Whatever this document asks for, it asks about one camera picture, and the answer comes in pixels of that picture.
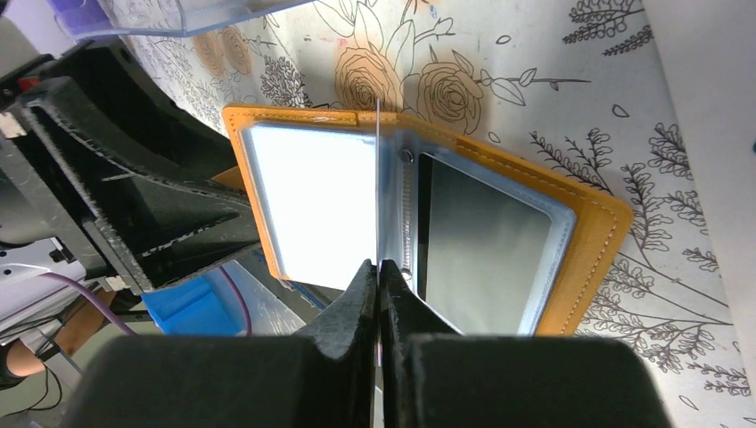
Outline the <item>clear acrylic card box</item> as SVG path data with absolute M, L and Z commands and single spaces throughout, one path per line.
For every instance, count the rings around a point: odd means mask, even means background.
M 76 40 L 110 36 L 193 37 L 302 5 L 301 1 L 50 1 Z

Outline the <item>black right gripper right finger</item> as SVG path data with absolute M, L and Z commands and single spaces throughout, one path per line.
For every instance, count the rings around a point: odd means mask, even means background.
M 389 427 L 667 427 L 644 364 L 622 342 L 455 332 L 379 268 Z

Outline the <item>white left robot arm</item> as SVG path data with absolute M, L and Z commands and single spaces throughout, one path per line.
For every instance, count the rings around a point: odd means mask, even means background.
M 119 39 L 1 80 L 1 335 L 77 298 L 181 284 L 259 243 L 230 142 L 181 110 Z

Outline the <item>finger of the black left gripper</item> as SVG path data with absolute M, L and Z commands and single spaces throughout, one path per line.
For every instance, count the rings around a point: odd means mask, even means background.
M 180 284 L 259 240 L 249 203 L 174 182 L 92 104 L 21 105 L 21 194 L 90 278 L 135 293 Z
M 145 152 L 157 162 L 152 171 L 175 173 L 174 182 L 186 188 L 217 193 L 232 203 L 247 203 L 240 186 L 214 179 L 236 165 L 229 140 L 180 109 L 123 42 L 85 41 L 57 59 L 42 55 L 39 60 L 21 73 L 20 89 L 29 91 L 50 79 L 73 82 L 86 102 L 136 143 L 133 154 Z

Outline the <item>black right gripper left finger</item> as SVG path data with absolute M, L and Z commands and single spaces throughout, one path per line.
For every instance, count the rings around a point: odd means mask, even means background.
M 281 336 L 120 336 L 94 357 L 66 427 L 369 427 L 376 268 Z

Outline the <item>orange leather card holder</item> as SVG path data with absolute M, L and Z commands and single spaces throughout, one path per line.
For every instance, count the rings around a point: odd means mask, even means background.
M 271 276 L 343 290 L 375 263 L 375 111 L 231 104 L 222 118 Z M 382 262 L 426 301 L 432 160 L 547 214 L 551 229 L 518 335 L 570 335 L 632 221 L 627 203 L 503 149 L 381 111 Z

